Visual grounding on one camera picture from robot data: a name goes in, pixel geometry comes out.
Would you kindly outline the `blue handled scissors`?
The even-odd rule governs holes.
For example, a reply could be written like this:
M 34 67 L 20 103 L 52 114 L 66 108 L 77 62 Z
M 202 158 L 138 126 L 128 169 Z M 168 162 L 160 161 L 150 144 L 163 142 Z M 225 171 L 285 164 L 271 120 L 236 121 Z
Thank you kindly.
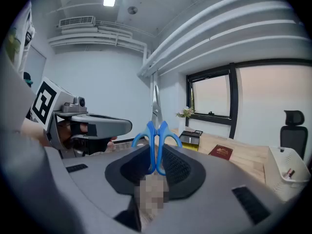
M 155 155 L 155 137 L 158 136 L 158 153 L 157 159 Z M 136 147 L 137 142 L 142 137 L 147 137 L 149 139 L 150 145 L 150 161 L 151 166 L 148 170 L 148 174 L 152 174 L 155 170 L 160 175 L 165 176 L 165 170 L 161 168 L 163 147 L 165 144 L 165 139 L 171 137 L 175 140 L 178 147 L 182 147 L 182 143 L 179 137 L 174 134 L 168 127 L 166 121 L 162 118 L 161 106 L 160 106 L 160 97 L 158 86 L 155 85 L 153 89 L 153 104 L 152 104 L 152 118 L 147 123 L 146 128 L 143 132 L 139 133 L 134 140 L 132 141 L 131 147 Z

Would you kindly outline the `black office chair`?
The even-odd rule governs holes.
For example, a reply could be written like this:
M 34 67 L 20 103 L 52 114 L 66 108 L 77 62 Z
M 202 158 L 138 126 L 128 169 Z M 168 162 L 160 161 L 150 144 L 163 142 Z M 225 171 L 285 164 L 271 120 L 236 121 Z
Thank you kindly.
M 294 149 L 304 159 L 308 129 L 303 125 L 304 114 L 299 110 L 284 110 L 285 125 L 280 129 L 280 146 Z

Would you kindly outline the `dark red book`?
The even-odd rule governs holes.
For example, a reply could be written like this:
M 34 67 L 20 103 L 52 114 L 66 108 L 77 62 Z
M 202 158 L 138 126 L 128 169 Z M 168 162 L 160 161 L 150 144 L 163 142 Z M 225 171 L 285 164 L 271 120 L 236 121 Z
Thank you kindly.
M 211 156 L 222 158 L 225 160 L 230 160 L 230 157 L 233 153 L 233 149 L 225 147 L 222 145 L 216 145 L 209 153 Z

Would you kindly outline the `white pillar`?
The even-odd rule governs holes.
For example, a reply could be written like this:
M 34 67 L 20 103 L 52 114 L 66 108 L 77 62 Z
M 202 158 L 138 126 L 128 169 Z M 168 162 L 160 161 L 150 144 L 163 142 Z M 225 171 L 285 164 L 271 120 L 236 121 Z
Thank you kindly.
M 159 89 L 158 89 L 158 71 L 154 72 L 150 76 L 150 106 L 151 106 L 151 112 L 153 112 L 153 106 L 154 103 L 157 102 Z

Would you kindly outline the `bundle of white ceiling pipes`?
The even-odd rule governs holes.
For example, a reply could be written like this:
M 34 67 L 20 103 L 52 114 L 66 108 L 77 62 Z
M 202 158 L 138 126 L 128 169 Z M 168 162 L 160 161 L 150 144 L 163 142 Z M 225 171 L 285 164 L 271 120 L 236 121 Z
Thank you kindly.
M 48 40 L 52 47 L 74 44 L 119 45 L 143 53 L 138 76 L 199 69 L 256 59 L 312 61 L 312 39 L 284 0 L 222 0 L 173 31 L 150 55 L 147 45 L 121 34 L 72 29 Z

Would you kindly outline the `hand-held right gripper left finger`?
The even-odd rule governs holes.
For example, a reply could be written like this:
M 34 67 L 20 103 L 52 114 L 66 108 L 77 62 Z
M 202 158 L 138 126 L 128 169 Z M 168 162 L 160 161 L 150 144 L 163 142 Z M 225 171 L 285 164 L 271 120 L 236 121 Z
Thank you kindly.
M 129 148 L 129 154 L 120 157 L 105 169 L 105 178 L 122 195 L 133 195 L 135 187 L 148 174 L 151 167 L 150 146 Z

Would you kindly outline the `white air conditioner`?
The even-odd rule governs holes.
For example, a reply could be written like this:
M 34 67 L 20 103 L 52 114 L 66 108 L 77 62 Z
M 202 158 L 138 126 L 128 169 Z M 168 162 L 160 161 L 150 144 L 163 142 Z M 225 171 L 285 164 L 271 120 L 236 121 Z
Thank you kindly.
M 94 27 L 96 18 L 94 16 L 82 16 L 61 19 L 58 24 L 59 29 L 72 29 L 81 27 Z

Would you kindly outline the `person's left hand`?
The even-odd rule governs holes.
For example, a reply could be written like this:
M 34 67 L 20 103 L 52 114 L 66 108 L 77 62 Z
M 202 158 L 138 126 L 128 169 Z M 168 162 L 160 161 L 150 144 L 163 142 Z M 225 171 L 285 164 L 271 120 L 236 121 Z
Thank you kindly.
M 114 145 L 117 136 L 104 139 L 83 139 L 73 138 L 75 135 L 87 135 L 89 123 L 78 123 L 63 120 L 58 123 L 59 139 L 63 146 L 70 150 L 82 153 L 82 156 L 93 155 L 99 152 L 105 152 L 108 147 Z

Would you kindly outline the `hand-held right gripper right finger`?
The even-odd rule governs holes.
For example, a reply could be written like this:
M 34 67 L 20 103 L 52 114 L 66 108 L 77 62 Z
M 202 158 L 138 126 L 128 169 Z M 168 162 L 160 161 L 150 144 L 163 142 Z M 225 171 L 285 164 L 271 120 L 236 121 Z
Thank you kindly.
M 198 160 L 199 153 L 165 144 L 162 165 L 169 187 L 169 199 L 180 200 L 192 196 L 204 184 L 206 170 Z

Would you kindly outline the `black box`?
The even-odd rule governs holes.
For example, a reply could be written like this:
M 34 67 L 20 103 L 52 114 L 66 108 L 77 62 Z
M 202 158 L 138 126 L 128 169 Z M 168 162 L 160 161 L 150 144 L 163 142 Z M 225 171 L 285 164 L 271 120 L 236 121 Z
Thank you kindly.
M 182 147 L 193 151 L 198 151 L 200 144 L 200 135 L 194 131 L 183 131 L 179 136 Z

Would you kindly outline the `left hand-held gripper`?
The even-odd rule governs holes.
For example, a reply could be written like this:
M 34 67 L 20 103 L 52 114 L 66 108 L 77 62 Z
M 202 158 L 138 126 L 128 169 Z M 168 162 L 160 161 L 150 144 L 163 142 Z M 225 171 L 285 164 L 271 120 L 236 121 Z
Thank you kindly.
M 58 132 L 58 123 L 63 120 L 90 124 L 87 135 L 75 135 L 73 138 L 111 138 L 125 135 L 132 129 L 132 123 L 127 119 L 89 113 L 83 97 L 72 95 L 46 77 L 37 90 L 31 113 L 44 128 L 51 146 L 57 150 L 66 150 Z

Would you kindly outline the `person's left forearm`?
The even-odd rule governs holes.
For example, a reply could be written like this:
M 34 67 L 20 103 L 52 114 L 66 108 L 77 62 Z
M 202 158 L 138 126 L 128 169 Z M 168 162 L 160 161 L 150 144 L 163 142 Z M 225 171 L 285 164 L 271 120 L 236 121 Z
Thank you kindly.
M 45 130 L 37 122 L 25 118 L 21 126 L 20 132 L 28 137 L 36 139 L 44 147 L 51 147 Z

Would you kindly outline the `person's white flower shirt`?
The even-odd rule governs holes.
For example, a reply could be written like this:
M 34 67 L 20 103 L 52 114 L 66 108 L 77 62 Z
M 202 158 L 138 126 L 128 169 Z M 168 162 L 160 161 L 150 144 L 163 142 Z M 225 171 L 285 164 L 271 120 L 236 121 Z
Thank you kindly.
M 14 70 L 23 77 L 24 67 L 35 28 L 32 23 L 32 4 L 28 1 L 11 24 L 4 40 L 7 53 Z

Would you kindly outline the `white plastic basket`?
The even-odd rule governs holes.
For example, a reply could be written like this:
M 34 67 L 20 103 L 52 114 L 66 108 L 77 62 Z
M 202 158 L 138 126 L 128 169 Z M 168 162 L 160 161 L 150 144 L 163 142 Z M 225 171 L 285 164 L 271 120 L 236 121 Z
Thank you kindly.
M 285 179 L 283 175 L 289 169 L 294 169 L 295 173 L 291 179 Z M 285 147 L 269 147 L 264 172 L 267 186 L 284 202 L 299 195 L 311 179 L 311 174 L 298 153 Z

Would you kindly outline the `black window frame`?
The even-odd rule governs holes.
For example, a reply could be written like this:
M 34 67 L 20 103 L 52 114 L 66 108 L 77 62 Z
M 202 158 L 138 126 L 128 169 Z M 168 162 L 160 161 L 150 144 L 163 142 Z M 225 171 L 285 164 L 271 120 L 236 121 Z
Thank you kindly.
M 229 138 L 233 139 L 235 136 L 237 117 L 238 117 L 238 106 L 239 106 L 239 91 L 237 81 L 237 68 L 246 68 L 254 66 L 266 66 L 266 65 L 302 65 L 312 67 L 312 60 L 301 59 L 301 58 L 270 58 L 270 59 L 259 59 L 251 61 L 243 61 L 215 67 L 200 71 L 191 75 L 186 76 L 186 105 L 191 106 L 191 96 L 193 92 L 193 83 L 202 81 L 205 79 L 215 78 L 219 76 L 229 76 L 230 86 L 230 114 L 229 116 L 221 115 L 210 115 L 194 113 L 191 119 L 201 120 L 205 122 L 217 123 L 222 125 L 230 126 Z

